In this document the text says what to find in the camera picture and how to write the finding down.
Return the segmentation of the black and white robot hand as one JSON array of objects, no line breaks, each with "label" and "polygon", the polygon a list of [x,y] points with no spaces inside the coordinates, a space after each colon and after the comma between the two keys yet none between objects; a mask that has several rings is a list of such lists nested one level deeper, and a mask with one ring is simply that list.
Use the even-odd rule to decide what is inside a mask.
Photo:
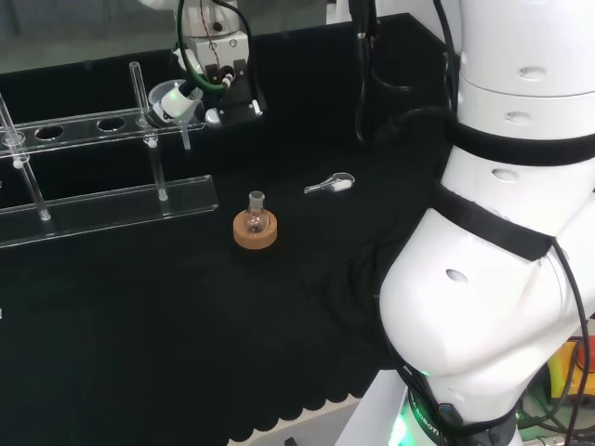
[{"label": "black and white robot hand", "polygon": [[173,52],[183,77],[151,100],[148,119],[156,126],[182,125],[192,118],[208,127],[245,124],[264,115],[266,104],[249,64],[243,32],[190,38]]}]

